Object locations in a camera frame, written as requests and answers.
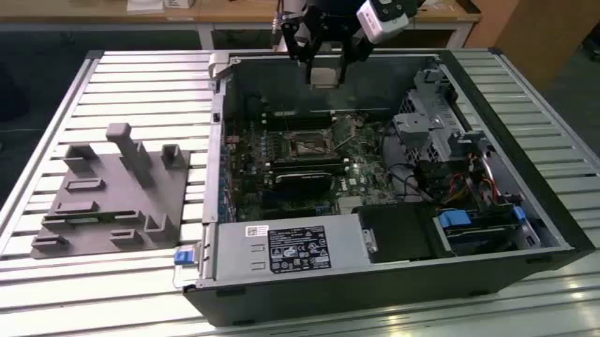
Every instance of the slotted metal surface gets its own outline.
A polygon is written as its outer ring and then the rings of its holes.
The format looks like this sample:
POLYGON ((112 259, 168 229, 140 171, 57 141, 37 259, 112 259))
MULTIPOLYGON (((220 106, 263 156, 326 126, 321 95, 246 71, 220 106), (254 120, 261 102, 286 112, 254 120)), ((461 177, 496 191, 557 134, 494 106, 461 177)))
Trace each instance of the slotted metal surface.
MULTIPOLYGON (((488 51, 457 51, 454 55, 589 238, 600 245, 596 157, 500 57, 488 51)), ((32 159, 37 163, 31 164, 31 181, 13 198, 13 214, 0 237, 3 336, 593 336, 600 328, 597 253, 490 296, 242 328, 211 326, 180 296, 172 285, 171 249, 28 258, 31 240, 67 171, 60 158, 68 144, 85 141, 98 153, 116 152, 103 135, 103 128, 114 121, 131 123, 132 137, 144 140, 148 151, 178 143, 194 152, 180 241, 199 240, 212 96, 207 59, 203 51, 166 51, 107 52, 100 60, 87 61, 57 111, 63 118, 56 120, 53 141, 40 148, 39 160, 32 159)), ((460 107, 477 127, 466 104, 460 107)))

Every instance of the table leg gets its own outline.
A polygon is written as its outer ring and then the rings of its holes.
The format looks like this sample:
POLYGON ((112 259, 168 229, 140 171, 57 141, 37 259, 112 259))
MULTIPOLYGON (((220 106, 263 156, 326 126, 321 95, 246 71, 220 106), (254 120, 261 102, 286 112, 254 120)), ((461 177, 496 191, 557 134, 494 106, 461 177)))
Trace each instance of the table leg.
POLYGON ((199 37, 199 44, 203 49, 215 49, 215 42, 212 41, 212 23, 196 24, 196 32, 199 37))
POLYGON ((457 24, 457 29, 452 32, 446 48, 464 47, 472 28, 473 28, 472 22, 462 22, 457 24))

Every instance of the blue latch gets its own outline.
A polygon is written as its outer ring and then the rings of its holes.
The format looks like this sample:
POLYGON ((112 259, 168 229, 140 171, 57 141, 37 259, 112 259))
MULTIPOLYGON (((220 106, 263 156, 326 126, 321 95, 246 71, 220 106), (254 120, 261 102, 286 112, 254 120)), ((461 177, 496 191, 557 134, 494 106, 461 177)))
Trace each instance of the blue latch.
POLYGON ((518 222, 521 222, 526 219, 525 211, 522 210, 522 208, 520 206, 513 207, 513 214, 514 214, 514 217, 517 218, 518 222))
POLYGON ((194 264, 194 250, 178 251, 175 253, 175 265, 192 265, 194 264))
POLYGON ((466 211, 462 209, 445 211, 440 214, 438 220, 442 228, 470 225, 469 214, 466 214, 466 211))

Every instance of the white camera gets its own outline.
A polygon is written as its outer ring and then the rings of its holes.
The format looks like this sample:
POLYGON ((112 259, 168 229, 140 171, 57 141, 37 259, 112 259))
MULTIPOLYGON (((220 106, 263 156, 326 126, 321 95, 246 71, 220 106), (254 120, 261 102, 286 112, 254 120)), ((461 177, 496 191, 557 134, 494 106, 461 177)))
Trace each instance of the white camera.
POLYGON ((400 33, 409 25, 409 18, 398 0, 366 0, 357 11, 366 38, 378 44, 400 33))

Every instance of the warning label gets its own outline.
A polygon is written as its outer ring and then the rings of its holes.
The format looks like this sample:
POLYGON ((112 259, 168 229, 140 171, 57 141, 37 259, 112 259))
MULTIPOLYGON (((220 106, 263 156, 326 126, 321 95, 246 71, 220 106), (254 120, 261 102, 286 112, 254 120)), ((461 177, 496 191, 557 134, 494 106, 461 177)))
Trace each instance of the warning label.
POLYGON ((331 268, 322 226, 270 230, 269 252, 270 267, 275 274, 331 268))

